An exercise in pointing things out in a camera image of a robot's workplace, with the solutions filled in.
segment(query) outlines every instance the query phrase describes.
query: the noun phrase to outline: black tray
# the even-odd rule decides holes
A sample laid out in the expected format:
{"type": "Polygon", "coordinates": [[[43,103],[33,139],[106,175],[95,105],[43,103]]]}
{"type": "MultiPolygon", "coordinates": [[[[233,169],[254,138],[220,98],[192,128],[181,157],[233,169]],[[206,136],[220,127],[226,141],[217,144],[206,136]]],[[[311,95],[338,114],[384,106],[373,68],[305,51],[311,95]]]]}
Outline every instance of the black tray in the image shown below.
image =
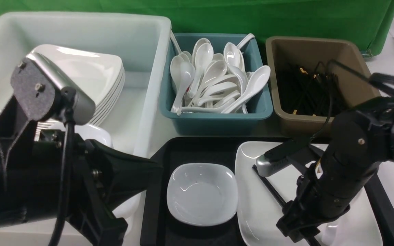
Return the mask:
{"type": "MultiPolygon", "coordinates": [[[[166,190],[172,172],[190,162],[224,165],[234,171],[238,146],[247,141],[284,142],[286,138],[257,137],[179,137],[166,143],[153,157],[164,166],[162,181],[147,189],[141,246],[245,246],[234,216],[227,223],[195,227],[177,221],[166,205],[166,190]]],[[[315,143],[327,143],[317,140],[315,143]]],[[[365,185],[377,219],[383,245],[394,246],[394,209],[375,176],[365,185]]]]}

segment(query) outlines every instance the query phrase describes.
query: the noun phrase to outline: brown plastic bin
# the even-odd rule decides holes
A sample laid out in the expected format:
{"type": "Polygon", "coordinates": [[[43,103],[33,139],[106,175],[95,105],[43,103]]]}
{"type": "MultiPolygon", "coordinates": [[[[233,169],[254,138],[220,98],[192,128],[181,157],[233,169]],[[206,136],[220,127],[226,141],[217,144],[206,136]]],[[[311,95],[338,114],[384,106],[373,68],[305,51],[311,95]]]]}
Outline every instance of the brown plastic bin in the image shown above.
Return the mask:
{"type": "MultiPolygon", "coordinates": [[[[280,117],[281,131],[287,136],[313,134],[322,127],[326,117],[293,115],[283,111],[280,107],[278,82],[276,81],[277,71],[287,69],[288,64],[296,64],[304,66],[308,70],[314,70],[319,61],[326,64],[330,59],[336,59],[365,76],[370,76],[369,69],[357,46],[348,41],[300,37],[271,37],[267,39],[265,46],[268,65],[272,69],[270,83],[273,107],[280,117]]],[[[331,72],[338,75],[338,86],[349,107],[380,96],[380,92],[377,89],[339,67],[332,66],[331,72]]],[[[326,126],[322,137],[327,137],[329,134],[330,124],[326,126]]]]}

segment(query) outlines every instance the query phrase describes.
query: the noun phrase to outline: white plastic bin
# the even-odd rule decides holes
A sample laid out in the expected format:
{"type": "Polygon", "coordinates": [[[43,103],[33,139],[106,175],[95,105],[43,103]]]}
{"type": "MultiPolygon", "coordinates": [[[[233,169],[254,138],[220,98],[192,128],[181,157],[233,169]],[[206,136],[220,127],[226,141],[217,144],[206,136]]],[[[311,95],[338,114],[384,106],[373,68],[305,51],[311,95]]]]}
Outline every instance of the white plastic bin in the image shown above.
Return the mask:
{"type": "MultiPolygon", "coordinates": [[[[170,20],[158,16],[74,12],[4,14],[0,17],[0,81],[10,76],[25,55],[42,44],[119,56],[126,70],[125,85],[101,127],[111,134],[115,149],[147,157],[170,31],[170,20]]],[[[140,195],[120,206],[115,214],[134,213],[139,200],[140,195]]],[[[43,223],[40,228],[37,233],[44,233],[43,223]]],[[[33,223],[7,231],[29,233],[34,229],[33,223]]],[[[68,226],[65,229],[69,231],[64,233],[73,235],[68,226]]]]}

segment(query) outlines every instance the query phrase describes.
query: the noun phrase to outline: stack of white square plates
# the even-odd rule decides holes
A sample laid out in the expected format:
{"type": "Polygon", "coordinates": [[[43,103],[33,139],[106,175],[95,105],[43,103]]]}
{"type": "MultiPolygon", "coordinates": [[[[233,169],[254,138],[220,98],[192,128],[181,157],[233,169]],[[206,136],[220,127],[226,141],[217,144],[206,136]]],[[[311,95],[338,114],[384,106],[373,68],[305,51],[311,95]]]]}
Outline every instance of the stack of white square plates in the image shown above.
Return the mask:
{"type": "MultiPolygon", "coordinates": [[[[53,61],[94,102],[95,113],[90,123],[100,125],[117,102],[124,86],[125,72],[118,56],[74,50],[55,45],[40,45],[38,52],[53,61]]],[[[0,113],[13,94],[11,73],[0,81],[0,113]]],[[[55,120],[38,123],[38,131],[48,129],[55,120]]]]}

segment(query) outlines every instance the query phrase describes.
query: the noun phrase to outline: teal plastic bin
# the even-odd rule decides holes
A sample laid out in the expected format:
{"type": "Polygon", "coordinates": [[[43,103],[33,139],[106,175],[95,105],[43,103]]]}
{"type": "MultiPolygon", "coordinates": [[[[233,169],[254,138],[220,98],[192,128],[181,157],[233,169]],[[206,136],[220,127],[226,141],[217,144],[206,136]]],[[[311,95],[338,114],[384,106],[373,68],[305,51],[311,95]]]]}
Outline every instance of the teal plastic bin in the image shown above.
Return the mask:
{"type": "MultiPolygon", "coordinates": [[[[243,34],[214,34],[214,33],[176,33],[175,37],[182,51],[192,53],[195,42],[207,38],[214,47],[214,53],[223,53],[227,42],[238,44],[246,35],[243,34]]],[[[242,48],[246,72],[255,71],[262,66],[261,54],[255,39],[242,48]]],[[[170,44],[165,63],[165,70],[159,94],[161,114],[173,121],[174,127],[182,135],[246,135],[250,134],[260,120],[273,113],[272,98],[266,85],[248,103],[249,114],[212,114],[212,113],[182,113],[178,116],[170,112],[175,93],[172,89],[172,79],[169,66],[175,56],[175,49],[170,44]]]]}

